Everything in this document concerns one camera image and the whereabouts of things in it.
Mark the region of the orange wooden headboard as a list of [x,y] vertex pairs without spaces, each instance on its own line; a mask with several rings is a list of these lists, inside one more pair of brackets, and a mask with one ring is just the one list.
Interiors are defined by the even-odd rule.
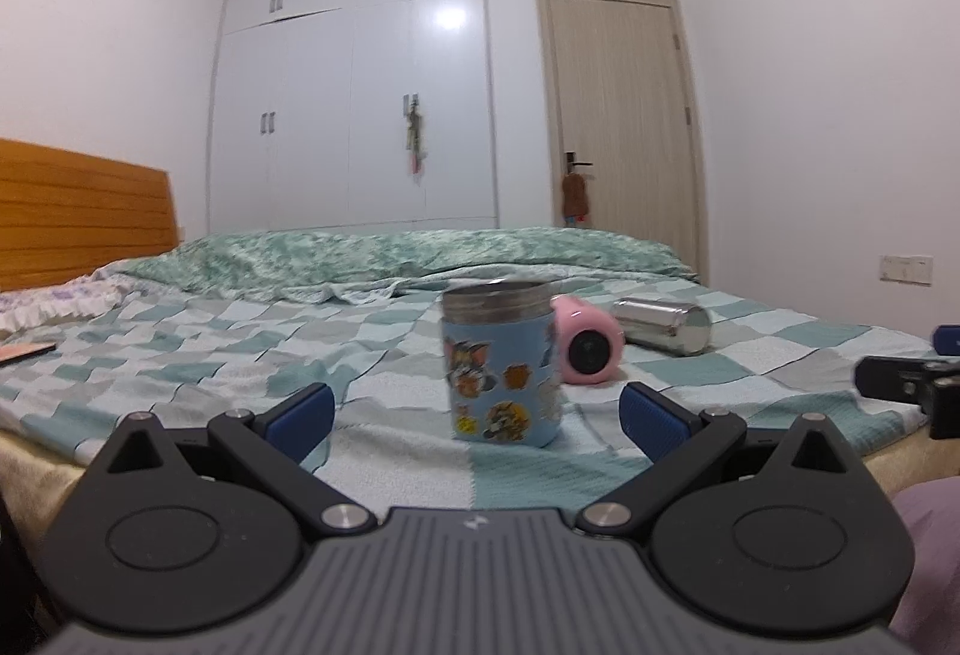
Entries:
[[181,242],[169,176],[155,167],[5,139],[0,284],[31,290]]

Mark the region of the blue cartoon sticker steel cup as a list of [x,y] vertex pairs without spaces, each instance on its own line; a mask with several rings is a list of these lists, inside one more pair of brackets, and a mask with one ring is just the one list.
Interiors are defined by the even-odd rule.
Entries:
[[560,432],[553,290],[498,280],[444,291],[441,340],[455,437],[545,447]]

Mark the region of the pink clothing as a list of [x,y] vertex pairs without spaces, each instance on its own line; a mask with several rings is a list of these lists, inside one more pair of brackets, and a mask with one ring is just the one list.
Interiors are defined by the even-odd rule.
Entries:
[[918,653],[960,652],[960,478],[893,498],[914,545],[914,569],[890,629]]

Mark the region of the white wardrobe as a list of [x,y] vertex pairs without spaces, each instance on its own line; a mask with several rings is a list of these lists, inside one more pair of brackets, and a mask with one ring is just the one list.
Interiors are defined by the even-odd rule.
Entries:
[[213,233],[493,226],[487,2],[226,0],[208,153]]

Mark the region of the silver steel cup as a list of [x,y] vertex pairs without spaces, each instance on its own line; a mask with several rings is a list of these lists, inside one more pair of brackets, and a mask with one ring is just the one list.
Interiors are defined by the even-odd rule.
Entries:
[[610,314],[633,345],[675,356],[697,356],[711,345],[713,322],[695,302],[625,298]]

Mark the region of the checkered green bed sheet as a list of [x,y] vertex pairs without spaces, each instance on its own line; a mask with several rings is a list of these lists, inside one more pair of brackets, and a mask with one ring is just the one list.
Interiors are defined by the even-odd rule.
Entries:
[[[620,379],[688,408],[721,405],[757,428],[806,411],[835,421],[856,450],[903,447],[918,408],[854,390],[866,356],[928,356],[924,338],[836,325],[688,280],[602,272],[565,281],[596,306],[617,299],[695,302],[713,323],[709,350],[670,357],[628,348]],[[43,356],[2,372],[2,496],[28,538],[49,525],[119,419],[146,411],[195,428],[228,408],[263,410],[322,380],[337,399],[334,434],[306,468],[376,512],[394,506],[574,509],[644,467],[620,432],[615,384],[565,387],[562,430],[545,449],[475,446],[448,408],[439,291],[400,283],[388,298],[265,302],[133,281],[107,313],[34,330]]]

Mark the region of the floral pillow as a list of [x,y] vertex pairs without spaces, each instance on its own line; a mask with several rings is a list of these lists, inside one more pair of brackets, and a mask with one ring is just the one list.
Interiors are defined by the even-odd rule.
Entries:
[[136,295],[140,284],[125,275],[94,274],[62,284],[3,291],[0,335],[8,340],[29,330],[72,320],[96,319]]

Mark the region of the hanging ornament on wardrobe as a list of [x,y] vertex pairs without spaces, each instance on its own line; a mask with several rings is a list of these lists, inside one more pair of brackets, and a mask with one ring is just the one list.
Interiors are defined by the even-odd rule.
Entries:
[[405,127],[407,127],[407,153],[409,153],[410,174],[420,176],[423,173],[423,163],[425,162],[420,96],[409,95],[405,98],[404,116]]

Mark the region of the beige wooden door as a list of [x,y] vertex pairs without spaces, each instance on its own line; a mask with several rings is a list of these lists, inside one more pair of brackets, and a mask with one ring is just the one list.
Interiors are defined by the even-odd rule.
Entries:
[[537,0],[551,211],[583,178],[586,228],[662,242],[709,278],[703,139],[675,0]]

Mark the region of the pink cup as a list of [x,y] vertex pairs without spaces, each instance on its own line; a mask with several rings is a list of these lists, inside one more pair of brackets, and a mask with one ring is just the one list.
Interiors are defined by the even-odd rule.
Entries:
[[625,334],[601,307],[571,295],[551,298],[558,371],[565,384],[597,385],[612,379],[622,361]]

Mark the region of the green floral quilt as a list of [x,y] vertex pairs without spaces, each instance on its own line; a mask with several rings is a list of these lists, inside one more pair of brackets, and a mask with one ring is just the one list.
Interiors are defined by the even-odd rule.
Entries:
[[427,229],[347,235],[319,229],[215,235],[101,274],[191,295],[364,304],[451,281],[578,277],[697,281],[669,245],[584,228]]

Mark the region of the brown phone on bed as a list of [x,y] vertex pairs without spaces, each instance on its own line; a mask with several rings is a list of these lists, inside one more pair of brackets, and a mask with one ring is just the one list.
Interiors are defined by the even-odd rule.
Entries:
[[43,356],[57,350],[55,343],[18,343],[18,345],[0,346],[0,364],[16,364],[33,357]]

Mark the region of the wall switch plate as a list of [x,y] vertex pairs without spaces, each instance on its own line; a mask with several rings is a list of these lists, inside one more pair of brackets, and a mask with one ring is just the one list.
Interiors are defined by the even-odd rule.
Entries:
[[930,256],[882,256],[878,278],[890,283],[931,286],[933,263]]

